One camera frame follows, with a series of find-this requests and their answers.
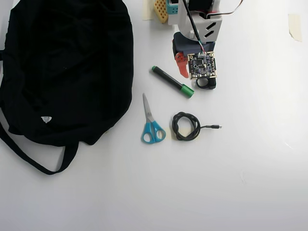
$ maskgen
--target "red plastic piece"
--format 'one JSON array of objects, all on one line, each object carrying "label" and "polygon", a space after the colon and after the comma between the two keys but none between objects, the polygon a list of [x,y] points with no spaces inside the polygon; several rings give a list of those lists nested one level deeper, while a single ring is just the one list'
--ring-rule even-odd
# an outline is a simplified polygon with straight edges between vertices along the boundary
[{"label": "red plastic piece", "polygon": [[183,53],[177,53],[175,56],[175,60],[177,61],[177,65],[179,67],[180,73],[185,78],[189,78],[186,65],[188,64],[187,57],[184,56]]}]

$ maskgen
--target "scissors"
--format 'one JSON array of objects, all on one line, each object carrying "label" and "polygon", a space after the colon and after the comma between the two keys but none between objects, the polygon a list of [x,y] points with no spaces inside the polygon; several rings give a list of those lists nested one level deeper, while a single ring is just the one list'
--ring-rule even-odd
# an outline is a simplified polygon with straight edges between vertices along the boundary
[{"label": "scissors", "polygon": [[[146,124],[144,126],[144,131],[143,131],[143,134],[142,134],[142,140],[143,140],[143,142],[145,142],[147,144],[153,144],[153,143],[161,142],[166,138],[166,132],[154,120],[152,113],[151,113],[151,109],[150,109],[148,100],[147,100],[145,94],[143,94],[142,96],[143,96],[143,106],[144,106],[145,117],[146,117]],[[146,134],[148,134],[150,136],[150,139],[151,139],[150,141],[146,141],[144,139],[144,136]]]}]

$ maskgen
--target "circuit board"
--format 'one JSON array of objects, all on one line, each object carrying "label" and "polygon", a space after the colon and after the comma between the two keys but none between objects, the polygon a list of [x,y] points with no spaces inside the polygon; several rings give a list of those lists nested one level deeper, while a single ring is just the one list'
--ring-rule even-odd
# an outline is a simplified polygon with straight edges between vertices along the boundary
[{"label": "circuit board", "polygon": [[212,51],[204,55],[189,54],[188,67],[191,80],[217,77],[215,57]]}]

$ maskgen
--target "cable connector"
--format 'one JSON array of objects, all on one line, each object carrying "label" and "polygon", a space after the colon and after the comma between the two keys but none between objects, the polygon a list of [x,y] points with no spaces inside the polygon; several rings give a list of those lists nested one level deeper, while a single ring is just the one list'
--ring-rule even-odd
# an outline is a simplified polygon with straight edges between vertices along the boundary
[{"label": "cable connector", "polygon": [[207,125],[207,126],[204,126],[204,127],[201,127],[201,128],[221,129],[222,126],[220,126],[220,125]]}]

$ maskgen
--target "green marker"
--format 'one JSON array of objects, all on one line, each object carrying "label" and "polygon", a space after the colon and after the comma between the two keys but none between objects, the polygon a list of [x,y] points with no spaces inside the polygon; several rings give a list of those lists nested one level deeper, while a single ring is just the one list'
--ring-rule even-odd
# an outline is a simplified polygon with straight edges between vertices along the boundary
[{"label": "green marker", "polygon": [[157,73],[160,77],[162,77],[164,80],[175,86],[177,89],[179,89],[181,92],[183,92],[186,96],[189,98],[193,96],[194,90],[187,87],[185,84],[181,84],[177,80],[175,80],[173,77],[168,75],[166,72],[164,72],[162,69],[160,69],[157,66],[152,67],[152,71],[154,73]]}]

